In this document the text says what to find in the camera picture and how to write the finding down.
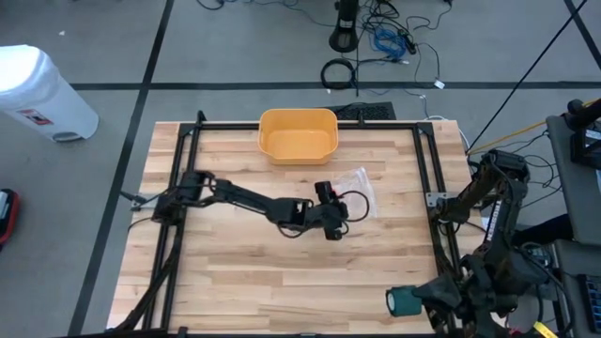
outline butcher block tabletop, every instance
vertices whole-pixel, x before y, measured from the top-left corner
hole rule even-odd
[[[166,189],[179,124],[156,124],[140,192]],[[457,124],[433,125],[447,190],[460,192],[470,172]],[[264,216],[240,207],[189,208],[170,331],[185,326],[190,333],[432,332],[424,313],[390,317],[384,296],[391,286],[437,276],[411,131],[339,131],[338,149],[322,166],[273,166],[256,139],[257,131],[202,130],[195,167],[269,197],[313,200],[315,182],[363,167],[378,217],[351,223],[342,240],[327,241],[321,230],[284,238]],[[436,187],[425,137],[422,143]],[[184,152],[182,165],[186,158]],[[150,215],[151,210],[136,212],[132,221]],[[145,221],[129,232],[107,328],[125,319],[146,291],[159,230]],[[473,251],[482,234],[462,226],[461,254]]]

